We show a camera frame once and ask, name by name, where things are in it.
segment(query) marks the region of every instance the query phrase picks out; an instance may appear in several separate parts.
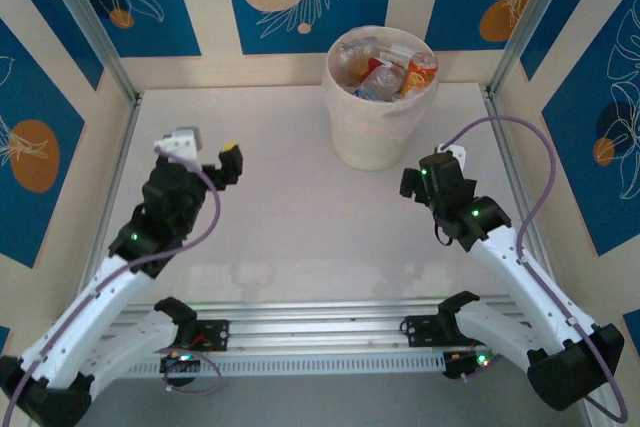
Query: white bucket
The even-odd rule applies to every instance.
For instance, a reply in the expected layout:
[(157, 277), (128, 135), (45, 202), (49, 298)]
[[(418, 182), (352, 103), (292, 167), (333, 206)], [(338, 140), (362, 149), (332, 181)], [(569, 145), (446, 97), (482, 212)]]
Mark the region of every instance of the white bucket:
[(371, 36), (414, 52), (433, 53), (415, 35), (376, 26), (350, 30), (329, 49), (322, 86), (331, 116), (333, 147), (343, 161), (361, 170), (386, 169), (398, 161), (411, 132), (433, 102), (438, 89), (436, 74), (424, 91), (398, 102), (373, 102), (346, 92), (337, 79), (343, 71), (338, 44)]

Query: white tabletop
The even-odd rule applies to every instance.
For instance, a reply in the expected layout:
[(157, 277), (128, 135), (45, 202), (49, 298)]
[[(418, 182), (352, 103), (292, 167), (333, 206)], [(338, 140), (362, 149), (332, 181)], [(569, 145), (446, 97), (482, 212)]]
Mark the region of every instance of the white tabletop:
[[(461, 290), (505, 294), (498, 279), (457, 244), (434, 238), (426, 207), (398, 194), (404, 167), (485, 116), (477, 84), (442, 84), (433, 106), (390, 169), (361, 172), (333, 152), (320, 87), (147, 91), (107, 233), (108, 245), (142, 200), (153, 142), (176, 127), (200, 128), (203, 163), (237, 141), (244, 174), (221, 193), (212, 236), (175, 257), (137, 302), (297, 302), (446, 297)], [(477, 194), (516, 220), (515, 201), (491, 126), (460, 142)], [(210, 222), (205, 202), (194, 228)]]

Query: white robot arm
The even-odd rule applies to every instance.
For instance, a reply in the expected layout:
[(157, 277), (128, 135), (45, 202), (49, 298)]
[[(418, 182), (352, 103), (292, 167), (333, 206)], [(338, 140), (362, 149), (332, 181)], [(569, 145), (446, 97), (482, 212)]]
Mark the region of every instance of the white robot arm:
[[(407, 327), (435, 339), (431, 346), (469, 345), (471, 341), (485, 344), (525, 371), (549, 406), (564, 410), (607, 381), (583, 334), (611, 372), (615, 372), (624, 338), (611, 324), (599, 327), (526, 249), (519, 249), (509, 217), (493, 199), (475, 197), (476, 181), (463, 177), (465, 158), (462, 147), (442, 151), (440, 146), (420, 160), (419, 170), (405, 169), (400, 194), (429, 207), (436, 232), (442, 229), (450, 243), (458, 241), (495, 274), (530, 326), (494, 311), (478, 296), (462, 292), (440, 304), (437, 316), (408, 317)], [(455, 364), (448, 366), (459, 369)], [(470, 374), (478, 368), (474, 359), (466, 365), (460, 363), (462, 370), (445, 375)]]
[[(195, 128), (178, 129), (155, 147), (161, 155), (143, 186), (144, 202), (110, 245), (96, 275), (20, 358), (0, 358), (0, 387), (42, 426), (75, 425), (92, 400), (131, 366), (161, 349), (187, 347), (209, 328), (210, 321), (198, 321), (189, 307), (169, 298), (126, 331), (102, 339), (125, 306), (183, 249), (209, 188), (201, 176), (217, 192), (242, 173), (235, 144), (220, 153), (220, 169), (208, 165), (200, 175), (192, 171), (200, 169)], [(172, 162), (171, 154), (181, 162)]]

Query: vertical metal post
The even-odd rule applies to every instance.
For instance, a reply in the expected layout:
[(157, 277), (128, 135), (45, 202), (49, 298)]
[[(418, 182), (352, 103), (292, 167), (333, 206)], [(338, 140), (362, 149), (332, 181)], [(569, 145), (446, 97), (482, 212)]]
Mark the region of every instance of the vertical metal post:
[(531, 40), (533, 33), (538, 28), (542, 16), (547, 11), (552, 0), (529, 0), (520, 20), (516, 24), (511, 38), (507, 41), (504, 53), (496, 68), (489, 85), (489, 96), (494, 98), (502, 88), (504, 81), (511, 69), (520, 60), (524, 49)]
[(80, 27), (80, 30), (98, 56), (98, 59), (102, 62), (104, 68), (113, 76), (116, 85), (118, 85), (130, 101), (135, 101), (137, 98), (136, 89), (120, 62), (118, 52), (89, 0), (62, 1), (73, 16), (78, 27)]

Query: yellow tip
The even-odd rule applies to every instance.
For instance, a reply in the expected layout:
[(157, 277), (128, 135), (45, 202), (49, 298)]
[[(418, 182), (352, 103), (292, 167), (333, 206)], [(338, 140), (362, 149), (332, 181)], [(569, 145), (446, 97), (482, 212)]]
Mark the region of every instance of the yellow tip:
[(233, 149), (236, 145), (238, 145), (237, 142), (229, 142), (227, 145), (224, 146), (224, 149), (222, 149), (222, 152), (228, 152), (231, 149)]

